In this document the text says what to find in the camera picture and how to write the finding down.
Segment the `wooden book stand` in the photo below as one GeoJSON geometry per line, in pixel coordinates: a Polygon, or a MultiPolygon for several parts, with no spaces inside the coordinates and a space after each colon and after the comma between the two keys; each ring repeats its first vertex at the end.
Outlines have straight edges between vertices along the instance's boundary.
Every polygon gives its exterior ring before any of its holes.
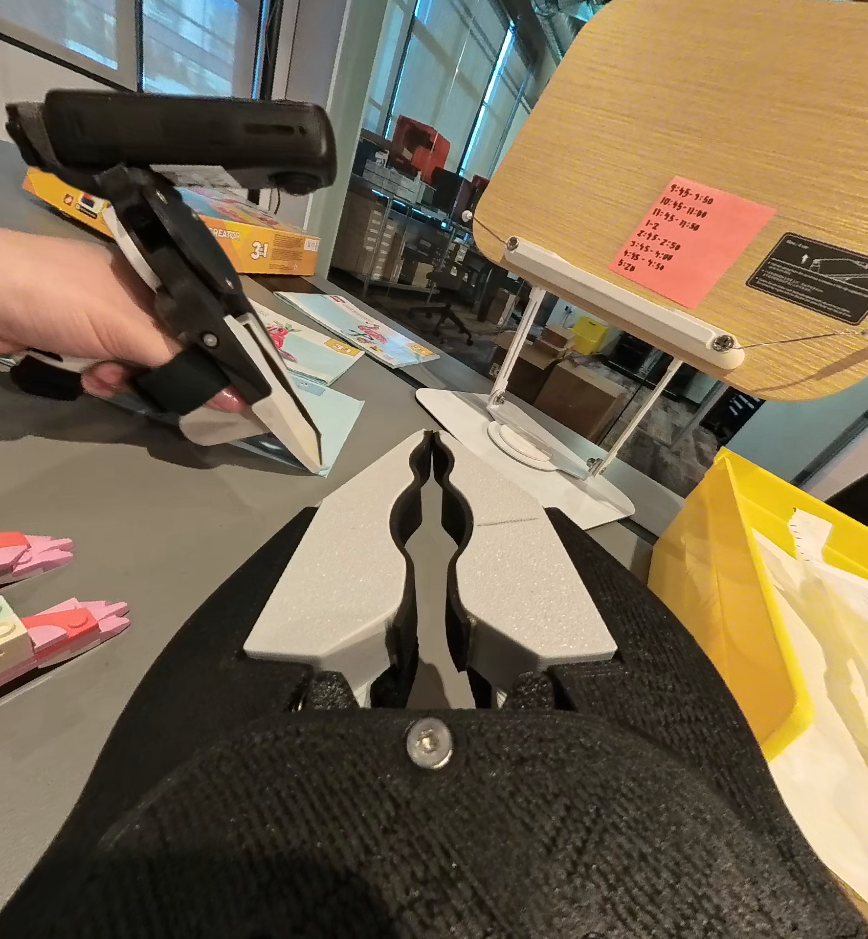
{"type": "Polygon", "coordinates": [[[868,377],[859,325],[748,288],[797,233],[868,255],[868,2],[612,2],[574,39],[474,211],[476,247],[531,289],[488,394],[422,390],[446,433],[590,530],[637,510],[605,474],[682,364],[768,401],[868,377]],[[776,209],[698,307],[608,266],[675,176],[776,209]],[[578,455],[510,401],[545,295],[669,356],[603,456],[578,455]]]}

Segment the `instruction booklet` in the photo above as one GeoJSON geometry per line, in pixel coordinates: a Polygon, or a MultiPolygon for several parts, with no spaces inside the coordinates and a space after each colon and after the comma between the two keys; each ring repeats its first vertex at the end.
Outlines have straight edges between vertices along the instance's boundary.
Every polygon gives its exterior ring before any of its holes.
{"type": "Polygon", "coordinates": [[[254,300],[251,304],[286,368],[299,379],[329,387],[364,354],[254,300]]]}
{"type": "Polygon", "coordinates": [[[409,368],[440,358],[433,349],[399,333],[375,313],[363,311],[341,295],[286,291],[274,295],[389,368],[409,368]]]}
{"type": "MultiPolygon", "coordinates": [[[[320,431],[324,462],[315,474],[326,478],[355,426],[364,403],[331,388],[324,388],[317,393],[316,385],[303,379],[294,379],[294,382],[298,386],[303,403],[307,405],[310,416],[320,431]]],[[[176,415],[159,411],[152,405],[146,404],[136,394],[119,394],[108,399],[107,402],[127,412],[146,417],[148,420],[179,429],[176,415]]],[[[230,441],[226,446],[294,470],[304,470],[303,464],[272,434],[259,434],[243,440],[230,441]]]]}

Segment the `pile of white paper bags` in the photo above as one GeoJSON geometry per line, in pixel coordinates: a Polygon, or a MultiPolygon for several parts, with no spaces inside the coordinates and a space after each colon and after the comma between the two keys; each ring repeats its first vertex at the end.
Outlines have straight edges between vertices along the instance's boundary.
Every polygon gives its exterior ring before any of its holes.
{"type": "Polygon", "coordinates": [[[792,555],[758,536],[778,612],[811,704],[811,722],[770,769],[804,837],[868,905],[868,574],[825,549],[833,525],[802,510],[792,555]]]}

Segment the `pink toy brick model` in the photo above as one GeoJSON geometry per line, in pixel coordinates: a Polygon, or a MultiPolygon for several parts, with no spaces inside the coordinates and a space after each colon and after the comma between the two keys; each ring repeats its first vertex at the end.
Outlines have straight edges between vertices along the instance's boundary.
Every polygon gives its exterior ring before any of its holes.
{"type": "MultiPolygon", "coordinates": [[[[68,538],[0,533],[0,590],[66,565],[73,549],[68,538]]],[[[19,616],[0,594],[0,692],[99,647],[129,625],[130,607],[123,602],[72,597],[19,616]]]]}

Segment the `black label sticker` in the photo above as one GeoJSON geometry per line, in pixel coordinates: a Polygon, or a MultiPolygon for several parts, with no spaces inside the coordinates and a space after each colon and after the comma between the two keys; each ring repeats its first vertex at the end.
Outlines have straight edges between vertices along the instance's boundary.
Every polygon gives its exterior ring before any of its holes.
{"type": "Polygon", "coordinates": [[[746,286],[853,326],[868,317],[868,255],[788,232],[746,286]]]}

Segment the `brown cardboard box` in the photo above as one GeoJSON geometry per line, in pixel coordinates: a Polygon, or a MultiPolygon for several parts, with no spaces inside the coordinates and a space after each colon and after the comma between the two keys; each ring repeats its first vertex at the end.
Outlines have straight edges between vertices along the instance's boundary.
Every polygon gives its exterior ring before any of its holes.
{"type": "MultiPolygon", "coordinates": [[[[512,338],[512,333],[501,333],[491,338],[494,348],[487,377],[492,381],[498,377],[500,368],[507,358],[512,338]]],[[[513,364],[507,392],[528,404],[534,404],[555,362],[556,358],[553,354],[545,352],[533,342],[526,342],[513,364]]]]}
{"type": "Polygon", "coordinates": [[[594,443],[628,401],[628,391],[596,370],[563,359],[550,370],[534,406],[568,429],[594,443]]]}

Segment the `drawer shelf unit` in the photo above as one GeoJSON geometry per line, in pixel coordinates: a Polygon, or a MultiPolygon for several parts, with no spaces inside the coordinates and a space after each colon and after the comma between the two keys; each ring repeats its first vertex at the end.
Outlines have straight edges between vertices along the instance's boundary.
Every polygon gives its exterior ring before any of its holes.
{"type": "Polygon", "coordinates": [[[372,186],[346,192],[331,269],[358,281],[362,298],[367,297],[372,284],[383,281],[397,233],[394,203],[392,195],[372,186]]]}

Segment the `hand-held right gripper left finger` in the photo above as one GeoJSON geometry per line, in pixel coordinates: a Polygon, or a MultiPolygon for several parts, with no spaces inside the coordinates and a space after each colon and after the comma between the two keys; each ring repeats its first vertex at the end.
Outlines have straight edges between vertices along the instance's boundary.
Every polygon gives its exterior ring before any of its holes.
{"type": "Polygon", "coordinates": [[[335,671],[357,696],[385,696],[417,660],[413,561],[433,433],[419,431],[316,507],[243,651],[335,671]]]}

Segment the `closed instruction booklet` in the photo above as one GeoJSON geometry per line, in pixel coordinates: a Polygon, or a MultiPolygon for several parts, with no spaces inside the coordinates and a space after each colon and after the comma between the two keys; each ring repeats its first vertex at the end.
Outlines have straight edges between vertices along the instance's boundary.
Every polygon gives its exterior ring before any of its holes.
{"type": "Polygon", "coordinates": [[[286,291],[274,295],[389,368],[409,368],[440,358],[433,349],[399,333],[375,313],[363,311],[341,295],[286,291]]]}
{"type": "Polygon", "coordinates": [[[299,379],[329,387],[364,354],[254,300],[251,304],[286,368],[299,379]]]}

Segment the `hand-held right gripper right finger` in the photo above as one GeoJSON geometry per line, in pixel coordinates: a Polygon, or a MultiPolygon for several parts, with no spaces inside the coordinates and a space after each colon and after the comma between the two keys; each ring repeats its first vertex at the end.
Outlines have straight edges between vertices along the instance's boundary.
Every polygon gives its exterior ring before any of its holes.
{"type": "Polygon", "coordinates": [[[451,659],[489,687],[526,672],[606,662],[617,651],[552,521],[533,496],[448,434],[434,437],[448,565],[451,659]]]}

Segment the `pink sticky note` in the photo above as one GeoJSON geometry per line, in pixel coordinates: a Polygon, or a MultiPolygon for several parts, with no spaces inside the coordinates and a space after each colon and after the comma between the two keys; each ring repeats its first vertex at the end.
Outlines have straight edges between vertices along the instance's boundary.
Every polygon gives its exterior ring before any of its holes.
{"type": "Polygon", "coordinates": [[[776,214],[773,207],[674,176],[608,270],[693,310],[776,214]]]}

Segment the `small yellow bin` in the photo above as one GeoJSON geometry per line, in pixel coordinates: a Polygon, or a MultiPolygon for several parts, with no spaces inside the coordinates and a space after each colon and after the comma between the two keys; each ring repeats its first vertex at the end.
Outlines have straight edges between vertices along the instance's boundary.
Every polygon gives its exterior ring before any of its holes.
{"type": "Polygon", "coordinates": [[[597,354],[610,333],[608,325],[588,315],[581,315],[568,328],[573,336],[572,349],[580,356],[597,354]]]}

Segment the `yellow plastic bin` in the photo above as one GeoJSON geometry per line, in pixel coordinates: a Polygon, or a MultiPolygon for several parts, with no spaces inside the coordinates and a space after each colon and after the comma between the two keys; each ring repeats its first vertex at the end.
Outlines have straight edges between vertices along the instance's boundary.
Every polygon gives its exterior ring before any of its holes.
{"type": "MultiPolygon", "coordinates": [[[[651,590],[725,680],[769,768],[812,715],[758,547],[763,535],[792,555],[788,524],[798,509],[833,525],[828,560],[845,571],[868,574],[866,526],[726,449],[651,556],[651,590]]],[[[839,884],[868,918],[863,899],[840,879],[839,884]]]]}

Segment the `black tripod pole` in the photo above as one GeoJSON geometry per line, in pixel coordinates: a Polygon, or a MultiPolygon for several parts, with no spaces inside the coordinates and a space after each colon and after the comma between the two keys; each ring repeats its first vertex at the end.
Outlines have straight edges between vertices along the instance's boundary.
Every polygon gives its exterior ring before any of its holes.
{"type": "Polygon", "coordinates": [[[252,98],[271,100],[284,15],[284,1],[261,1],[256,34],[252,98]]]}

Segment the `yellow toy box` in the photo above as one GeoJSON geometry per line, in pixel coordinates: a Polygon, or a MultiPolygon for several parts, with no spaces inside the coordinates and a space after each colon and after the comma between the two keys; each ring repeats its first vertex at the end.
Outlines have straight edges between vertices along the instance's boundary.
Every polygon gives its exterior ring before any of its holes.
{"type": "MultiPolygon", "coordinates": [[[[64,217],[112,239],[106,222],[107,201],[29,168],[22,188],[64,217]]],[[[228,255],[236,271],[246,275],[314,275],[320,239],[278,221],[263,208],[230,192],[180,187],[193,209],[228,255]]]]}

